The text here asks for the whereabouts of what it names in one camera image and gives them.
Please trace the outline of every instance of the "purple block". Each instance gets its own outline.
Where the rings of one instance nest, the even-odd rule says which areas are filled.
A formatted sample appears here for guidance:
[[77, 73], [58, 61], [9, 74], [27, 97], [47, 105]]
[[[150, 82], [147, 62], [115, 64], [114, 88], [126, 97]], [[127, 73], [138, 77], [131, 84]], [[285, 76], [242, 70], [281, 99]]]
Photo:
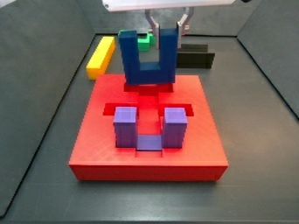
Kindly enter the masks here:
[[117, 107], [115, 112], [117, 147], [137, 147], [137, 108]]
[[138, 135], [138, 151], [162, 151], [163, 140], [162, 135]]
[[163, 118], [163, 147], [182, 148], [187, 129], [187, 115], [185, 108], [166, 108]]
[[135, 123], [135, 122], [137, 122], [137, 108], [117, 107], [115, 123]]

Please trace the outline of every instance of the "toy block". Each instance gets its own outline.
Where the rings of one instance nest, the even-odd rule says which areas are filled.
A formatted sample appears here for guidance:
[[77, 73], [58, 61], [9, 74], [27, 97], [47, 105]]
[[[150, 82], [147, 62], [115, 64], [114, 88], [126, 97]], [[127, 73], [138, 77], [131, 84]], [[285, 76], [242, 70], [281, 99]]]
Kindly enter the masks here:
[[137, 147], [137, 108], [117, 107], [115, 113], [117, 147]]
[[216, 52], [209, 52], [209, 45], [182, 45], [178, 49], [178, 68], [211, 68]]
[[175, 82], [178, 31], [161, 30], [161, 61], [139, 61], [137, 31], [119, 33], [127, 85], [166, 84]]
[[146, 34], [146, 38], [138, 39], [138, 50], [139, 52], [149, 52], [151, 45], [155, 45], [155, 36], [153, 33]]
[[163, 117], [163, 147], [182, 148], [187, 129], [185, 108], [166, 108]]
[[95, 80], [99, 75], [106, 73], [115, 49], [115, 37], [103, 37], [87, 65], [87, 73], [91, 80]]
[[138, 135], [138, 151], [162, 151], [162, 135]]
[[[70, 168], [77, 178], [79, 180], [129, 181], [214, 181], [221, 179], [229, 168], [229, 160], [199, 76], [177, 75], [173, 92], [159, 92], [158, 87], [157, 96], [153, 89], [150, 91], [153, 94], [145, 96], [154, 97], [155, 104], [146, 103], [149, 98], [139, 98], [139, 92], [125, 91], [125, 86], [125, 75], [105, 74], [98, 77], [70, 158]], [[162, 104], [169, 106], [191, 104], [193, 115], [186, 112], [189, 128], [182, 149], [163, 148], [159, 151], [142, 151], [137, 148], [118, 148], [115, 117], [103, 115], [106, 106], [111, 102], [137, 103], [138, 107], [143, 103], [143, 107], [157, 110]], [[146, 116], [139, 117], [138, 122], [146, 118]]]

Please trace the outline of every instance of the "gray wall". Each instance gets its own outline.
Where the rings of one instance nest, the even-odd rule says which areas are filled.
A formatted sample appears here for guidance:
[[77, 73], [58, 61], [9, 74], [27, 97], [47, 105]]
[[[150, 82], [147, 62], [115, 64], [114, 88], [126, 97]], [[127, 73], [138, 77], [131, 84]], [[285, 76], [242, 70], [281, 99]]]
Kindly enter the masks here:
[[238, 39], [299, 116], [298, 12], [298, 0], [264, 0]]
[[3, 216], [95, 33], [74, 0], [9, 4], [0, 33]]
[[[149, 23], [143, 11], [111, 13], [105, 9], [102, 0], [78, 0], [78, 2], [97, 33], [118, 33], [122, 29], [147, 32]], [[242, 3], [238, 0], [229, 6], [197, 8], [190, 34], [238, 36], [260, 3], [261, 0], [253, 0], [252, 3]], [[163, 28], [175, 27], [183, 9], [157, 10], [154, 15]]]

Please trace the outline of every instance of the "blue u-shaped block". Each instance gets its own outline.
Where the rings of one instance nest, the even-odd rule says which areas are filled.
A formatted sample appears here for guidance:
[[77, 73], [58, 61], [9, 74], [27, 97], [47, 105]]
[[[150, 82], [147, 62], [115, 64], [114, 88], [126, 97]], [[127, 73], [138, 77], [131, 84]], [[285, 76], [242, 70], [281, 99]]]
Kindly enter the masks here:
[[141, 62], [137, 31], [119, 33], [127, 85], [162, 84], [175, 82], [178, 31], [161, 30], [161, 61]]

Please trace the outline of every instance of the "yellow block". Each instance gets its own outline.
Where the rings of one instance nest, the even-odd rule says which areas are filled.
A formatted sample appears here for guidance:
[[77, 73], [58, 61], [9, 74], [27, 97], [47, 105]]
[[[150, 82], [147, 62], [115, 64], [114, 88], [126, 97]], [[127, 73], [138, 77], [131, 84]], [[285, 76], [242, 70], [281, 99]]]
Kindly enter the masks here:
[[98, 44], [98, 49], [87, 65], [89, 78], [91, 80], [95, 80], [101, 74], [106, 73], [115, 49], [115, 37], [105, 37]]

